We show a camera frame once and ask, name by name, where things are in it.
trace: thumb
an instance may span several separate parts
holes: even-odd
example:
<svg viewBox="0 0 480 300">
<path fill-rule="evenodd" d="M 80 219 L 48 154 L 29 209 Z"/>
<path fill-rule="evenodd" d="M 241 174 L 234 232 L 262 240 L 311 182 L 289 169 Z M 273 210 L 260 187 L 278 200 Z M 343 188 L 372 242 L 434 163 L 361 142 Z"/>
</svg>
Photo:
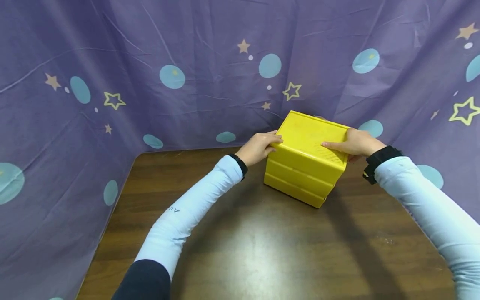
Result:
<svg viewBox="0 0 480 300">
<path fill-rule="evenodd" d="M 343 143 L 335 143 L 335 142 L 323 142 L 322 143 L 322 146 L 325 147 L 325 148 L 332 149 L 332 150 L 339 150 L 339 151 L 342 150 L 342 145 L 343 145 Z"/>
</svg>

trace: black wristband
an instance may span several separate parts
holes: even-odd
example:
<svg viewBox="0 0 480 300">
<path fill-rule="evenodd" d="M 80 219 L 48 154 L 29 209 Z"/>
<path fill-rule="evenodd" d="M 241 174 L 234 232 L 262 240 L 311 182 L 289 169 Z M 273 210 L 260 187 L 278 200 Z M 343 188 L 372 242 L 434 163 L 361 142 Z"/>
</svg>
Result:
<svg viewBox="0 0 480 300">
<path fill-rule="evenodd" d="M 373 153 L 367 157 L 368 166 L 363 171 L 363 178 L 365 178 L 370 184 L 376 184 L 375 170 L 378 166 L 385 161 L 398 156 L 403 156 L 403 153 L 392 146 L 387 146 Z"/>
<path fill-rule="evenodd" d="M 239 165 L 240 169 L 241 169 L 241 172 L 243 174 L 243 177 L 242 177 L 242 180 L 245 179 L 245 175 L 247 175 L 247 172 L 248 172 L 248 167 L 247 165 L 245 165 L 245 163 L 243 162 L 243 160 L 240 159 L 240 157 L 236 156 L 235 154 L 229 154 L 228 156 L 230 156 L 231 158 L 235 159 L 235 161 L 237 162 L 237 164 Z"/>
</svg>

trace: light blue dot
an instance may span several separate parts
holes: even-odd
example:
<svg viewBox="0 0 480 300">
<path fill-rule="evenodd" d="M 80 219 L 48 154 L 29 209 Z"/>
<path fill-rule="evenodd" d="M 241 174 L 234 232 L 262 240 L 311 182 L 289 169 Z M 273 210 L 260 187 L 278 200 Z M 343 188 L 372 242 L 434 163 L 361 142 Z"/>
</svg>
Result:
<svg viewBox="0 0 480 300">
<path fill-rule="evenodd" d="M 163 142 L 159 138 L 151 134 L 144 135 L 144 142 L 145 144 L 155 149 L 160 149 L 163 147 Z"/>
<path fill-rule="evenodd" d="M 230 131 L 225 131 L 216 136 L 216 141 L 220 143 L 230 143 L 235 141 L 236 138 L 237 137 Z"/>
<path fill-rule="evenodd" d="M 379 137 L 384 132 L 384 126 L 377 120 L 370 120 L 360 125 L 359 130 L 366 130 L 373 137 Z"/>
<path fill-rule="evenodd" d="M 16 165 L 0 163 L 0 205 L 15 198 L 22 190 L 25 176 Z"/>
<path fill-rule="evenodd" d="M 437 188 L 441 189 L 444 186 L 444 178 L 437 169 L 427 165 L 418 165 L 417 167 L 423 176 L 430 180 Z"/>
<path fill-rule="evenodd" d="M 380 54 L 377 50 L 370 48 L 360 52 L 353 60 L 353 71 L 358 74 L 365 74 L 376 68 L 380 62 Z"/>
<path fill-rule="evenodd" d="M 119 186 L 115 180 L 110 180 L 103 190 L 103 201 L 106 205 L 111 206 L 115 203 L 119 194 Z"/>
<path fill-rule="evenodd" d="M 267 54 L 258 65 L 258 72 L 263 78 L 273 78 L 280 73 L 282 61 L 276 54 Z"/>
<path fill-rule="evenodd" d="M 467 82 L 474 80 L 475 78 L 480 75 L 480 55 L 476 58 L 472 59 L 472 61 L 468 64 L 467 73 L 465 74 L 465 78 Z"/>
<path fill-rule="evenodd" d="M 80 103 L 87 104 L 90 102 L 92 96 L 90 95 L 87 84 L 82 78 L 77 76 L 70 78 L 70 87 L 72 88 L 75 98 L 77 98 Z"/>
<path fill-rule="evenodd" d="M 185 74 L 173 65 L 166 65 L 160 70 L 160 81 L 168 88 L 179 89 L 185 84 Z"/>
</svg>

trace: light blue arm sleeve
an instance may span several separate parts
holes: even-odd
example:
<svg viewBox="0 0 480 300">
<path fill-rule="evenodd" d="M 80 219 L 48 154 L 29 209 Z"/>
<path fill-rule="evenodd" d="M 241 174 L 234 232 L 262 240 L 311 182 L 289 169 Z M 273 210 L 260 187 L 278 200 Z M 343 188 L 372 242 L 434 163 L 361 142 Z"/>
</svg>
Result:
<svg viewBox="0 0 480 300">
<path fill-rule="evenodd" d="M 243 173 L 238 163 L 224 156 L 213 170 L 169 207 L 152 226 L 135 261 L 149 259 L 163 265 L 170 280 L 182 247 L 207 211 L 235 184 Z"/>
<path fill-rule="evenodd" d="M 480 225 L 426 179 L 408 157 L 382 163 L 375 179 L 411 212 L 444 257 L 457 299 L 480 299 Z"/>
</svg>

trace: purple fabric backdrop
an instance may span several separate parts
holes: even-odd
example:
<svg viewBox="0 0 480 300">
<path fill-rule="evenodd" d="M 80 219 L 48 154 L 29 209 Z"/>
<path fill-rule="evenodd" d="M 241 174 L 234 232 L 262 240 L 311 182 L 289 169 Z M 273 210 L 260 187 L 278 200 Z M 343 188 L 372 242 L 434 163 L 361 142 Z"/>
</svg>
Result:
<svg viewBox="0 0 480 300">
<path fill-rule="evenodd" d="M 478 11 L 1 1 L 0 298 L 75 298 L 140 153 L 241 145 L 291 109 L 393 143 L 480 220 Z"/>
</svg>

